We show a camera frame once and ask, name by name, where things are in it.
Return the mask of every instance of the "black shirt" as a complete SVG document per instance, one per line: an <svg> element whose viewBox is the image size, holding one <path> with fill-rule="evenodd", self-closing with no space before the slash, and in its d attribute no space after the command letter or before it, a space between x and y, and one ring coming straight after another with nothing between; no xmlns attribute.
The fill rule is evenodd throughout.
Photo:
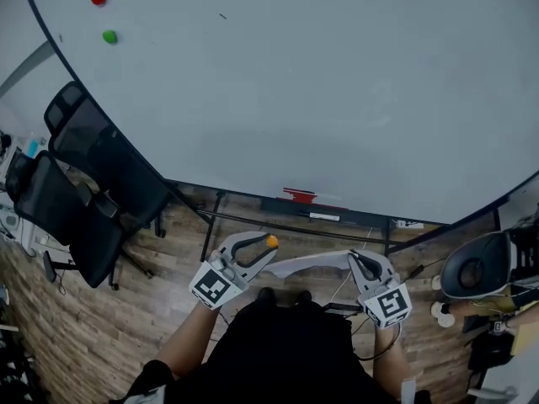
<svg viewBox="0 0 539 404"><path fill-rule="evenodd" d="M282 308L261 307L255 301L234 318L205 364L174 381L166 364L151 361L127 396L166 385L165 404L188 398L205 401L208 396L259 401L324 395L395 403L363 370L352 348L350 326L314 303ZM416 402L430 402L428 392L418 394Z"/></svg>

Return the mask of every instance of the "orange ball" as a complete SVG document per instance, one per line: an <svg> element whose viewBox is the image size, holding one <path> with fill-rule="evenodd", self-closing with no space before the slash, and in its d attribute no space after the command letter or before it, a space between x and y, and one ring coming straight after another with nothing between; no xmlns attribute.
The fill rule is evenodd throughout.
<svg viewBox="0 0 539 404"><path fill-rule="evenodd" d="M279 246L279 241L275 235L269 235L266 237L266 245L271 248L277 248Z"/></svg>

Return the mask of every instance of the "black office chair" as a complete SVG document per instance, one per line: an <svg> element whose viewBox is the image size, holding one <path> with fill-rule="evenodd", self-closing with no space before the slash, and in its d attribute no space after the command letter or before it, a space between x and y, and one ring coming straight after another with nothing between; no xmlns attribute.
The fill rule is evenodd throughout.
<svg viewBox="0 0 539 404"><path fill-rule="evenodd" d="M112 277L120 255L148 278L153 276L122 249L125 230L117 208L104 195L93 195L85 183L75 187L49 152L42 151L35 159L18 154L6 177L6 191L20 217L69 246L74 265L52 262L48 253L44 256L50 281L57 269L76 269L91 287L108 275L109 285L118 290Z"/></svg>
<svg viewBox="0 0 539 404"><path fill-rule="evenodd" d="M75 82L52 99L45 123L51 154L86 173L121 212L136 220L130 235L155 221L156 235L165 237L160 214L170 199L166 183L136 157Z"/></svg>

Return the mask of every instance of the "green magnet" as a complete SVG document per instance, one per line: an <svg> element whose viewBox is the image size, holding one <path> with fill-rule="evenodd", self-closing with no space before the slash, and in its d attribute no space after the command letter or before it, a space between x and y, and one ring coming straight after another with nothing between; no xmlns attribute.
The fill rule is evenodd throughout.
<svg viewBox="0 0 539 404"><path fill-rule="evenodd" d="M114 30L105 30L103 32L103 39L108 44L115 44L118 41Z"/></svg>

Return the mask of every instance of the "metal frame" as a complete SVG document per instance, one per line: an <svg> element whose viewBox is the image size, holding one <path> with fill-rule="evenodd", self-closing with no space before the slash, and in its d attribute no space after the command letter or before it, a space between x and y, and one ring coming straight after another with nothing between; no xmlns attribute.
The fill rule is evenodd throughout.
<svg viewBox="0 0 539 404"><path fill-rule="evenodd" d="M103 116L112 125L114 125L114 123L109 118L109 116L103 111L103 109L99 106L99 104L96 102L96 100L90 94L90 92L84 87L83 83L78 78L77 74L73 71L73 69L69 65L69 62L66 60L65 56L61 53L61 50L59 49L58 45L56 44L55 39L52 37L51 32L47 29L47 27L45 25L45 22L43 21L43 18L41 17L40 12L39 12L38 8L35 5L34 0L28 0L28 2L29 2L30 8L32 9L32 12L34 13L34 16L35 16L38 24L40 25L41 29L43 30L43 33L44 33L45 37L51 43L51 46L52 46L54 52L56 53L56 55L58 56L58 58L60 59L60 61L64 65L64 67L66 68L66 70L72 76L73 80L75 82L77 82L77 84L79 85L81 90L88 96L88 98L93 103L93 105L97 108L97 110L99 112L101 112L103 114ZM145 163L148 166L148 168L152 172L154 172L158 177L163 178L152 167L152 165L141 155L141 153L129 142L129 140L127 140L123 134L120 133L120 135L122 136L123 140L127 143L127 145L129 145L132 148L134 154L136 154L136 156L141 160L141 162ZM511 193L513 193L515 190L519 189L524 184L531 181L537 175L539 175L539 171L537 171L536 173L531 175L526 181L524 181L522 184L515 187L513 190L509 191L509 193L502 196L500 199L495 200L493 203L485 206L481 210L469 215L468 217L465 217L465 218L463 218L463 219L461 219L461 220L459 220L456 223L451 224L451 225L440 224L440 227L438 229L427 232L427 233L425 233L424 235L422 235L420 237L412 238L412 239L410 239L410 240L408 240L406 242L395 242L395 241L392 241L390 239L390 233L391 233L391 228L392 228L391 220L410 220L410 219L402 219L400 217L391 217L391 216L382 215L383 217L386 218L385 226L382 228L382 232L384 233L384 239L383 240L380 240L380 239L377 239L377 238L353 237L353 236L343 235L343 234L338 234L338 233L330 233L330 232L322 232L322 231L311 231L311 230L308 230L308 229L301 229L301 228L298 228L298 227L276 225L276 224L268 223L268 222L265 222L265 221L250 220L250 219L246 219L246 218L235 216L235 215L227 215L227 214L219 213L218 210L219 210L219 205L221 203L222 194L227 192L227 191L223 191L223 190L218 191L218 193L220 195L219 195L219 197L217 199L217 202L216 202L216 205L214 206L213 211L200 210L200 209L197 209L196 206L193 205L191 203L191 201L187 198L187 196L185 196L177 187L175 187L172 184L172 182L165 180L165 183L168 184L168 188L170 190L170 193L174 198L179 200L182 204L184 204L193 213L195 213L197 216L199 216L199 218L201 220L203 220L208 225L208 232L206 233L205 244L204 244L204 247L203 247L203 250L202 250L201 258L205 258L205 256L206 256L207 248L208 248L209 243L210 243L211 233L213 231L213 226L215 224L215 218L216 217L223 218L223 219L228 219L228 220L234 220L234 221L241 221L241 222L249 223L249 224L256 225L256 226L265 226L265 227L269 227L269 228L280 229L280 230L283 230L283 231L295 231L295 232L299 232L299 233L303 233L303 234L320 236L320 237L335 237L335 238L346 239L346 240L350 240L350 241L382 244L384 246L384 253L385 253L386 256L388 256L390 254L397 253L397 252L399 252L401 250L404 250L406 248L413 247L413 246L415 246L417 244L427 242L427 241L429 241L429 240L431 240L431 239L433 239L435 237L439 237L439 236L447 233L448 231L452 231L452 230L454 230L454 229L456 229L456 228L458 228L460 226L464 226L467 223L469 223L470 221L473 221L473 220L477 219L478 217L480 217L482 215L485 215L485 214L487 214L489 212L492 212L492 211L496 210L498 207L500 207L502 204L504 204L505 202L508 201L509 195ZM252 195L249 195L249 194L241 194L241 193L239 193L239 194L244 195L244 196L256 197L256 198L259 198L259 199L264 198L262 196L252 196Z"/></svg>

